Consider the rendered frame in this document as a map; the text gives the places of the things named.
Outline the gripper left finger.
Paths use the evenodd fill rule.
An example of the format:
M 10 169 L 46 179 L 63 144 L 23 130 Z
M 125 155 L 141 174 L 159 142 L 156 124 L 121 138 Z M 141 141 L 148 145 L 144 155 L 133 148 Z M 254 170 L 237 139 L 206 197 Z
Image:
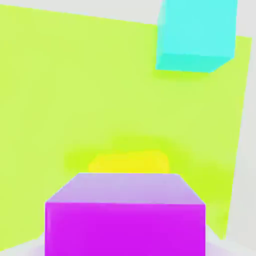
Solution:
M 45 234 L 0 252 L 0 256 L 45 256 Z

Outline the large lime box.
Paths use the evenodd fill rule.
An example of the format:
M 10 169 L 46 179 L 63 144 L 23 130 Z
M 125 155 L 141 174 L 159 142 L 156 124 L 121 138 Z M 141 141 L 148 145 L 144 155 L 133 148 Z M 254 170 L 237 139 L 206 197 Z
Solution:
M 97 155 L 152 151 L 224 238 L 252 40 L 212 73 L 155 69 L 157 28 L 0 4 L 0 251 Z

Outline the small cyan cube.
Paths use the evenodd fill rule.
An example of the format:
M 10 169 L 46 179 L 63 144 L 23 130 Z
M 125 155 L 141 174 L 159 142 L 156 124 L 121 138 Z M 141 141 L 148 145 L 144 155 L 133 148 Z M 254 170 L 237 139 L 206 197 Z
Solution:
M 238 0 L 162 0 L 157 70 L 211 73 L 235 57 Z

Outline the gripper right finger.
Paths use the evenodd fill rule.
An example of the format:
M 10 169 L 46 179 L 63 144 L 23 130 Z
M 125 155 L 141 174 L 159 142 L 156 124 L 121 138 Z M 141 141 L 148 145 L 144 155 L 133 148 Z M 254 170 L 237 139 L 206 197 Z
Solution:
M 205 228 L 206 249 L 205 256 L 249 256 L 249 249 L 230 240 L 221 240 L 206 225 Z

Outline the small magenta cube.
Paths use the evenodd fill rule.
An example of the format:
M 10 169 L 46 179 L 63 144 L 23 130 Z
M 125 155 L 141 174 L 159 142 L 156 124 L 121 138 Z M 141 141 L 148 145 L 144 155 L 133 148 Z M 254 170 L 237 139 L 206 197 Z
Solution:
M 206 256 L 206 206 L 178 174 L 79 173 L 44 234 L 45 256 Z

